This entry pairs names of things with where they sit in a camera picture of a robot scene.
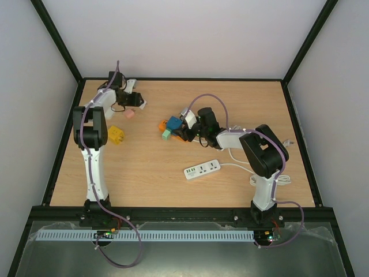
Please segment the yellow cube socket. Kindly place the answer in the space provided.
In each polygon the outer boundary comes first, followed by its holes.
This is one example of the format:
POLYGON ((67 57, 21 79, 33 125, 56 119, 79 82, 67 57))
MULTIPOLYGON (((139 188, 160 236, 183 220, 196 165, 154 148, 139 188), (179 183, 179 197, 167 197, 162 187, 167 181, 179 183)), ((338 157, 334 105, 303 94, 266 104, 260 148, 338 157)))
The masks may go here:
POLYGON ((110 126, 108 129, 108 139, 115 145, 119 145, 123 142, 125 138, 124 131, 114 125, 110 126))

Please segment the green usb adapter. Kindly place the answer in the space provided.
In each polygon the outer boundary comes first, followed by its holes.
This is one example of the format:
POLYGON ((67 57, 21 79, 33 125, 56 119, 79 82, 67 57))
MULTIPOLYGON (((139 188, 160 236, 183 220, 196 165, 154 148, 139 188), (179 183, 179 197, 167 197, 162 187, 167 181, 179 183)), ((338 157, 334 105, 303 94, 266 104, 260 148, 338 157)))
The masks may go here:
POLYGON ((165 129, 162 133, 162 139, 167 141, 171 138, 171 130, 165 129))

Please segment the white charger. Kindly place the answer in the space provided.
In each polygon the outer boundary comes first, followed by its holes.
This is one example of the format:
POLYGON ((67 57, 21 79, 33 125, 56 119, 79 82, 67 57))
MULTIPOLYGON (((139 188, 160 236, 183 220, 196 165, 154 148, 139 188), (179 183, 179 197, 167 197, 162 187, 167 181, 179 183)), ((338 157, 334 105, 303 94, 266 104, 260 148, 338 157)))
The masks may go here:
POLYGON ((147 101, 146 101, 146 100, 144 100, 144 102, 139 106, 139 108, 140 108, 141 110, 143 110, 143 109, 145 108, 146 104, 147 104, 147 101))

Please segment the black enclosure frame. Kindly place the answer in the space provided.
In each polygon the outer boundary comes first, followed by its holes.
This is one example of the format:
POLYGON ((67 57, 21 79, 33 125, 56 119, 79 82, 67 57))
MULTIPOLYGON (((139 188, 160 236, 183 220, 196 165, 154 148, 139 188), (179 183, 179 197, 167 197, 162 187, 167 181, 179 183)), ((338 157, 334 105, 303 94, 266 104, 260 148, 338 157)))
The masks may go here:
MULTIPOLYGON (((82 77, 80 72, 77 69, 63 39, 61 38, 50 14, 48 13, 44 3, 42 1, 32 1, 33 7, 35 8, 38 16, 42 20, 44 26, 46 27, 48 33, 53 39, 55 45, 57 46, 59 52, 61 53, 63 59, 65 60, 67 66, 69 67, 72 75, 77 81, 77 90, 73 99, 73 106, 77 105, 77 101, 81 99, 82 90, 85 87, 85 83, 89 80, 87 77, 82 77)), ((315 175, 313 173, 312 165, 310 162, 310 158, 308 157, 306 143, 303 138, 302 130, 300 124, 298 123, 298 116, 296 114, 295 108, 292 103, 292 98, 288 90, 288 84, 292 80, 294 74, 298 70, 301 62, 305 58, 308 50, 312 46, 314 40, 320 33, 322 27, 325 22, 328 20, 330 14, 332 13, 334 7, 336 6, 337 1, 327 0, 320 11, 317 19, 315 20, 313 26, 311 27, 307 37, 305 38, 301 48, 299 49, 296 57, 294 58, 292 65, 289 67, 284 78, 279 79, 278 82, 282 86, 282 90, 284 93, 285 101, 287 104, 287 108, 289 111, 289 116, 291 118, 292 126, 297 137, 297 143, 299 146, 299 151, 302 156, 302 161, 304 164, 304 169, 307 174, 307 179, 309 182, 309 186, 313 196, 314 207, 313 208, 305 208, 305 220, 307 222, 315 222, 322 223, 324 221, 330 222, 333 235, 338 243, 338 251, 340 253, 340 257, 342 259, 343 267, 345 270, 345 274, 347 276, 354 276, 354 271, 349 260, 346 247, 344 245, 344 240, 342 238, 340 228, 337 223, 336 216, 332 208, 326 207, 323 205, 321 195, 318 189, 318 185, 315 179, 315 175)), ((59 174, 62 158, 66 151, 66 135, 67 132, 72 129, 72 116, 68 116, 67 123, 64 129, 64 133, 62 135, 62 139, 58 148, 58 152, 51 170, 51 175, 48 180, 48 184, 46 186, 46 192, 44 194, 41 205, 34 206, 31 209, 31 213, 28 217, 27 223, 25 225, 24 231, 20 238, 20 242, 18 244, 17 250, 14 255, 14 259, 10 266, 10 270, 8 275, 15 276, 16 273, 19 272, 19 266, 21 263, 21 258, 24 254, 24 249, 26 246, 26 238, 29 236, 31 231, 31 224, 35 221, 40 221, 42 219, 62 219, 67 220, 73 218, 73 212, 76 211, 75 207, 67 208, 67 207, 59 207, 59 208, 51 208, 50 201, 53 190, 55 188, 57 175, 59 174)), ((198 215, 199 218, 203 218, 205 214, 214 215, 216 219, 224 218, 226 215, 230 215, 233 210, 231 208, 133 208, 133 212, 135 215, 141 216, 153 216, 155 219, 162 218, 165 212, 173 212, 178 215, 180 213, 187 212, 188 216, 198 215)))

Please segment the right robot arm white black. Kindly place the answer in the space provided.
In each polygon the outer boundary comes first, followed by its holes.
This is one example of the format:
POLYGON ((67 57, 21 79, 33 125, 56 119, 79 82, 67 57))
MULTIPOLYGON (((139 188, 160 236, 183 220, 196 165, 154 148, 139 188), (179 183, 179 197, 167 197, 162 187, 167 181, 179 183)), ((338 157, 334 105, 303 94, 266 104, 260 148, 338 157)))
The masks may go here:
POLYGON ((185 108, 179 116, 181 126, 174 130, 183 141, 206 141, 217 149, 242 149, 256 177, 256 191, 251 201, 251 218, 258 226, 264 226, 277 208, 277 180, 284 171, 289 154, 268 125, 255 129, 231 129, 220 127, 213 110, 205 107, 195 115, 185 108))

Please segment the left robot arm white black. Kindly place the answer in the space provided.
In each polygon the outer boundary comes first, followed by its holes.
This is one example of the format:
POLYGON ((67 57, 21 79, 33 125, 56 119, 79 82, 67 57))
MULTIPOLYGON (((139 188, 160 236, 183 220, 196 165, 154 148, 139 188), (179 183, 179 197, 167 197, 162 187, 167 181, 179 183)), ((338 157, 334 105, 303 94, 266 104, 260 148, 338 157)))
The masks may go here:
POLYGON ((129 107, 143 109, 146 100, 134 92, 135 79, 126 79, 119 69, 110 71, 108 80, 98 87, 96 95, 85 105, 73 109, 73 138, 81 150, 86 171, 87 193, 81 223, 92 227, 121 227, 122 219, 104 211, 110 209, 110 197, 104 177, 103 153, 108 141, 107 120, 129 107))

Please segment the pink plug charger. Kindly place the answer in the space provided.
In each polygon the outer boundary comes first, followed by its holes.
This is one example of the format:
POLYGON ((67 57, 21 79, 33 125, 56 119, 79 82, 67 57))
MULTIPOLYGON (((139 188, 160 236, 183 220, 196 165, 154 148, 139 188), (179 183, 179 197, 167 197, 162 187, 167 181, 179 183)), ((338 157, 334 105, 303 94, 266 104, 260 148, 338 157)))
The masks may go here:
POLYGON ((133 109, 128 109, 124 112, 125 117, 128 119, 132 119, 135 116, 135 110, 133 109))

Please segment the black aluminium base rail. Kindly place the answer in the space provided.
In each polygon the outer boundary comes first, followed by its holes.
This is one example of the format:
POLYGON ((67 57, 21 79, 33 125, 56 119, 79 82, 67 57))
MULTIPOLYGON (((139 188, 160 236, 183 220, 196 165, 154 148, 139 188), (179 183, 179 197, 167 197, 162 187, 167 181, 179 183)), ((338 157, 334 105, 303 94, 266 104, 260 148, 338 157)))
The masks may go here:
MULTIPOLYGON (((232 227, 246 227, 257 229, 270 227, 272 222, 265 221, 257 225, 253 221, 250 208, 138 208, 138 207, 113 207, 111 211, 126 218, 133 224, 145 222, 215 222, 221 225, 228 224, 232 227)), ((286 222, 330 222, 336 225, 335 214, 332 208, 313 207, 304 208, 301 215, 299 208, 278 207, 272 215, 278 225, 286 222)), ((104 211, 84 211, 81 207, 50 207, 34 206, 29 214, 27 224, 34 221, 46 222, 77 222, 82 227, 93 229, 104 227, 116 227, 116 217, 104 211)))

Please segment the blue cube socket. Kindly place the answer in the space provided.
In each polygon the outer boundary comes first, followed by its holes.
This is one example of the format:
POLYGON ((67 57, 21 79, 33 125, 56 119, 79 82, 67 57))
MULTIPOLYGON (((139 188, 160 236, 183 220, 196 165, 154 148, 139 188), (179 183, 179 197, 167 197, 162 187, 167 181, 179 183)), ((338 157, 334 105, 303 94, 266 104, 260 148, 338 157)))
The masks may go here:
POLYGON ((182 126, 182 120, 180 118, 174 117, 172 116, 168 121, 167 121, 167 125, 166 128, 173 131, 173 130, 177 130, 182 126))

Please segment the orange power strip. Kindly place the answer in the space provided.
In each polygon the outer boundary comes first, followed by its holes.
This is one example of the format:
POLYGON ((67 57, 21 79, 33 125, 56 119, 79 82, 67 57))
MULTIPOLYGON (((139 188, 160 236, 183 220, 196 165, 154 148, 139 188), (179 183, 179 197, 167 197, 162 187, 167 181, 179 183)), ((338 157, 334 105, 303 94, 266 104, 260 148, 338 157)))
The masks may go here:
MULTIPOLYGON (((163 131, 166 129, 166 125, 167 125, 166 120, 163 120, 163 121, 160 122, 158 128, 159 128, 159 131, 161 131, 161 135, 162 135, 163 131)), ((171 138, 177 139, 181 142, 185 142, 184 139, 182 139, 180 136, 175 135, 174 133, 171 133, 171 138)))

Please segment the white power strip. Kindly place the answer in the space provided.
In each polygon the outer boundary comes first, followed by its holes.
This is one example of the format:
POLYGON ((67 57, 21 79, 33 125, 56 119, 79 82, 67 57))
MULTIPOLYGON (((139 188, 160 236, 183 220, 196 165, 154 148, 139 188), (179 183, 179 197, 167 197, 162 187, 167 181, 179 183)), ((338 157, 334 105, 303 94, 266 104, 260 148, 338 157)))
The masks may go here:
POLYGON ((185 178, 189 181, 219 171, 220 169, 221 165, 219 161, 214 159, 205 163, 188 167, 183 170, 183 173, 185 178))

